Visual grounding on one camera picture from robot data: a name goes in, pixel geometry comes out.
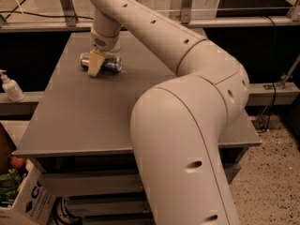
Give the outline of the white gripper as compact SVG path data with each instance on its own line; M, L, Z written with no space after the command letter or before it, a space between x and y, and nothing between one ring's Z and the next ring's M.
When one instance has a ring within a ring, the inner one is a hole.
M115 53L120 50L119 36L105 37L97 32L94 28L90 33L91 45L99 51L91 51L88 65L88 74L96 77L105 61L103 52Z

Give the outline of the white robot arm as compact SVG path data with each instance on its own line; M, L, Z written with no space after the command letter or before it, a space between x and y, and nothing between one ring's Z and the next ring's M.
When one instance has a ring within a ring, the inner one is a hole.
M113 49L126 29L174 78L137 100L130 137L156 225L240 225L218 151L248 102L244 67L214 42L136 0L90 0L91 42Z

